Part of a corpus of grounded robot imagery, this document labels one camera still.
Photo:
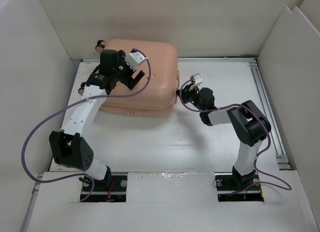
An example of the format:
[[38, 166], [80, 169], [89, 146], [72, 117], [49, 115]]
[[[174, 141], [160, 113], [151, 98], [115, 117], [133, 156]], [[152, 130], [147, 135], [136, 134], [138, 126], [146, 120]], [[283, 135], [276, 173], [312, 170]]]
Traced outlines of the pink hard-shell suitcase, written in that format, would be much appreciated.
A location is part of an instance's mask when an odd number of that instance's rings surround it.
[[179, 88], [178, 53], [168, 43], [112, 39], [107, 42], [99, 40], [95, 47], [101, 54], [103, 50], [132, 49], [143, 52], [148, 61], [143, 62], [133, 77], [142, 70], [143, 78], [132, 89], [118, 82], [100, 109], [112, 114], [164, 117], [168, 115], [177, 101]]

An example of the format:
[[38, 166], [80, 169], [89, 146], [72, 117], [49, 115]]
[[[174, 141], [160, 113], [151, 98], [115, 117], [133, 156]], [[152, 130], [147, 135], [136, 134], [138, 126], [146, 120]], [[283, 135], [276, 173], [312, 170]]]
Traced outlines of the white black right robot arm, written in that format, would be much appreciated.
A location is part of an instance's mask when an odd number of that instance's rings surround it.
[[189, 83], [176, 91], [181, 102], [196, 107], [203, 124], [215, 126], [231, 124], [238, 139], [237, 160], [232, 167], [233, 190], [241, 190], [253, 182], [256, 169], [254, 159], [271, 131], [271, 124], [252, 100], [227, 108], [215, 106], [215, 97], [210, 88], [192, 87]]

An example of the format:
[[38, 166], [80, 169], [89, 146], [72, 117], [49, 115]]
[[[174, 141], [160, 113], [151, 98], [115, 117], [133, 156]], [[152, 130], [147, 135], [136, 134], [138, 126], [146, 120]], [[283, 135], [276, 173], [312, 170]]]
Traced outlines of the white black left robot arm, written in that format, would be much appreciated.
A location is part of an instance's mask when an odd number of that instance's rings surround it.
[[83, 102], [76, 106], [67, 123], [49, 136], [55, 163], [86, 173], [94, 179], [95, 186], [100, 190], [111, 186], [111, 169], [95, 158], [84, 133], [118, 82], [130, 90], [137, 85], [145, 73], [140, 71], [136, 77], [133, 74], [146, 61], [147, 56], [138, 49], [132, 49], [128, 54], [123, 50], [103, 50], [100, 64], [78, 90]]

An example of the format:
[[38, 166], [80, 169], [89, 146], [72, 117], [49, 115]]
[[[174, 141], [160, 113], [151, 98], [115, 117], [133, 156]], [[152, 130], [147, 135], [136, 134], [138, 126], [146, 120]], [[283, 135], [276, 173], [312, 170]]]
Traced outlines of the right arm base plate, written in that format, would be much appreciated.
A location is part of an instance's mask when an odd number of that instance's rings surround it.
[[264, 202], [262, 189], [254, 182], [259, 181], [257, 173], [253, 177], [239, 182], [232, 172], [216, 172], [213, 184], [217, 190], [218, 202]]

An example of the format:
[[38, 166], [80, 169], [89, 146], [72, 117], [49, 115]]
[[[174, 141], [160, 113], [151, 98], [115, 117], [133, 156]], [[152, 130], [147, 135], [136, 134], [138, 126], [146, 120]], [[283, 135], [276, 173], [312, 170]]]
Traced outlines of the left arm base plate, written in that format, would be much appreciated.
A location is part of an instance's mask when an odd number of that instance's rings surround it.
[[92, 182], [88, 182], [88, 178], [80, 179], [82, 182], [80, 201], [81, 202], [126, 202], [127, 198], [127, 173], [113, 173], [111, 182], [108, 187], [104, 187], [100, 182], [96, 181], [93, 192], [89, 195]]

